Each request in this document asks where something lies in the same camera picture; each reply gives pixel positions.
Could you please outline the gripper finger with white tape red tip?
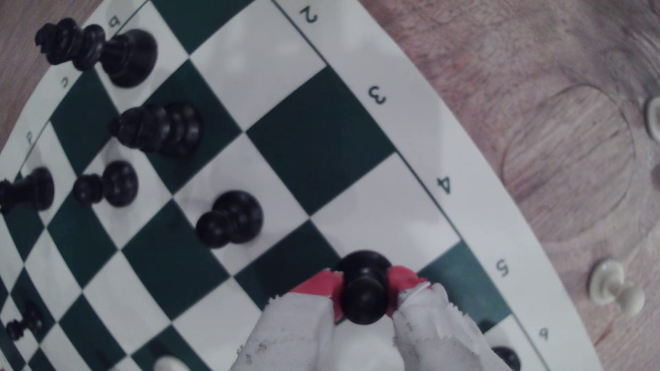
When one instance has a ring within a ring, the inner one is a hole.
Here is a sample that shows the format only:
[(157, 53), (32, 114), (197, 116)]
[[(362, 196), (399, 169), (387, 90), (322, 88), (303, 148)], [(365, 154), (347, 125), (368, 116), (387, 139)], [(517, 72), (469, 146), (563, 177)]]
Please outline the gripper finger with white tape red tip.
[(387, 315), (405, 370), (510, 370), (441, 284), (404, 266), (390, 267), (387, 279)]
[(323, 270), (271, 299), (231, 370), (318, 370), (341, 319), (343, 275)]

